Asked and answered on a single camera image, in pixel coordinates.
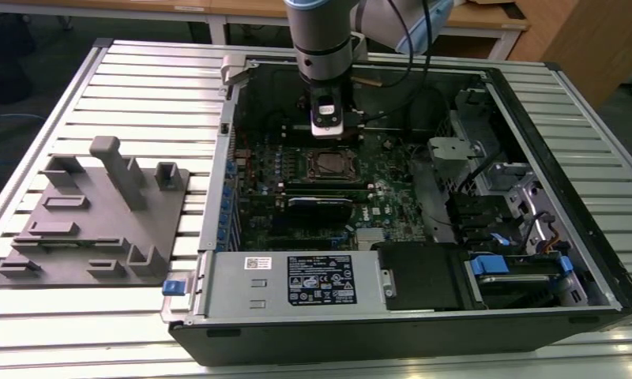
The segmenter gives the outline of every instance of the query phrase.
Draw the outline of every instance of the table leg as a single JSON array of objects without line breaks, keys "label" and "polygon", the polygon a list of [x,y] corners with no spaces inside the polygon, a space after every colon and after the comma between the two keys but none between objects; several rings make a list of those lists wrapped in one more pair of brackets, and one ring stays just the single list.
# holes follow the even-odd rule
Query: table leg
[{"label": "table leg", "polygon": [[56,16],[58,25],[61,25],[62,30],[73,30],[73,17],[72,16]]},{"label": "table leg", "polygon": [[224,15],[208,15],[208,27],[211,28],[211,40],[213,45],[228,44],[228,21]]},{"label": "table leg", "polygon": [[508,59],[509,52],[513,50],[515,43],[517,42],[517,38],[521,31],[519,30],[508,30],[496,40],[495,47],[489,52],[488,59],[493,59],[497,61],[504,61]]}]

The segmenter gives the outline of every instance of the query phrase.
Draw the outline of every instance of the wooden table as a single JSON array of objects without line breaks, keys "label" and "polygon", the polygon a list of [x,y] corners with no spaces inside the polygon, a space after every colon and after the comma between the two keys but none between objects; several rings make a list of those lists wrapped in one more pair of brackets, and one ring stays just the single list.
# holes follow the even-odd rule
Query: wooden table
[{"label": "wooden table", "polygon": [[[209,0],[207,13],[216,44],[227,43],[223,39],[227,24],[288,25],[284,0]],[[509,18],[500,6],[465,3],[453,8],[440,34],[496,39],[488,58],[505,60],[520,33],[528,28],[529,22]]]},{"label": "wooden table", "polygon": [[207,22],[211,0],[0,0],[0,12]]},{"label": "wooden table", "polygon": [[[1,0],[0,12],[207,22],[217,45],[228,44],[229,24],[288,25],[284,0]],[[496,39],[489,58],[504,60],[528,28],[499,6],[467,3],[453,9],[440,34]]]}]

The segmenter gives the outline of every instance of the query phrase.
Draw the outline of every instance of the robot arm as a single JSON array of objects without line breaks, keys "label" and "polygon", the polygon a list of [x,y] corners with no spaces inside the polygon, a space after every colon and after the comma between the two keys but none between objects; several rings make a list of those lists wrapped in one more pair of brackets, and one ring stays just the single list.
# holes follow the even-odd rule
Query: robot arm
[{"label": "robot arm", "polygon": [[[352,29],[397,52],[409,53],[404,26],[384,0],[284,0],[303,79],[309,84],[312,134],[337,138],[344,134],[343,85],[353,63]],[[424,0],[393,0],[409,28],[415,54],[427,51],[428,29]],[[429,0],[433,39],[443,28],[453,0]]]}]

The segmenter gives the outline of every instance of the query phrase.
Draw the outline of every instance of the wooden cabinet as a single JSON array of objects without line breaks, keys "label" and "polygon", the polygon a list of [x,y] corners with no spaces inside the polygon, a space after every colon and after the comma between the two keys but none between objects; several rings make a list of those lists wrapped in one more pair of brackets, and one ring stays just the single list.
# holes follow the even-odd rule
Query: wooden cabinet
[{"label": "wooden cabinet", "polygon": [[632,74],[632,0],[516,0],[529,19],[509,60],[556,62],[594,107]]}]

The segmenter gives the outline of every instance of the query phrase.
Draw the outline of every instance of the barcode sticker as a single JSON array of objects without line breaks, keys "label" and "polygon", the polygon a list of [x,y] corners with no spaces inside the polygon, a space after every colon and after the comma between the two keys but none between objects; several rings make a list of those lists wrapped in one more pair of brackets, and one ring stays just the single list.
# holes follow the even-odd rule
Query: barcode sticker
[{"label": "barcode sticker", "polygon": [[272,258],[271,257],[245,257],[243,267],[247,270],[271,270],[272,269]]}]

